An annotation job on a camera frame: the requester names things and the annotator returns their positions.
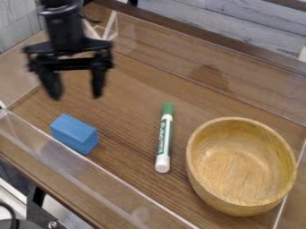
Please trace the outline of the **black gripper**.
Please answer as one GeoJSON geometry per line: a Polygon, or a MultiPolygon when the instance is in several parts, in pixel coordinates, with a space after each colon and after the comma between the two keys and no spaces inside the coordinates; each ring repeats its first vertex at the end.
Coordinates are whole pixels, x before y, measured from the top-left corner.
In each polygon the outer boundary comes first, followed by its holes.
{"type": "Polygon", "coordinates": [[[61,100],[63,96],[63,82],[57,71],[77,71],[93,69],[93,94],[101,98],[106,86],[106,68],[114,67],[113,42],[87,39],[75,50],[57,50],[51,42],[46,41],[23,47],[29,57],[29,70],[41,72],[41,83],[51,99],[61,100]]]}

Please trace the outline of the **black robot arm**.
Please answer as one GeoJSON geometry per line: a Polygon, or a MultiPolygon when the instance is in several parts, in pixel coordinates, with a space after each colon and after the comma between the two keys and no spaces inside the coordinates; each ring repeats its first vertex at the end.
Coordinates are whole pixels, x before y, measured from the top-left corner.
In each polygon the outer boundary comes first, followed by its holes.
{"type": "Polygon", "coordinates": [[[86,35],[78,0],[39,1],[39,15],[46,21],[50,40],[23,48],[29,70],[39,76],[54,100],[63,96],[59,72],[89,70],[93,74],[93,97],[101,98],[107,71],[114,68],[113,42],[86,35]]]}

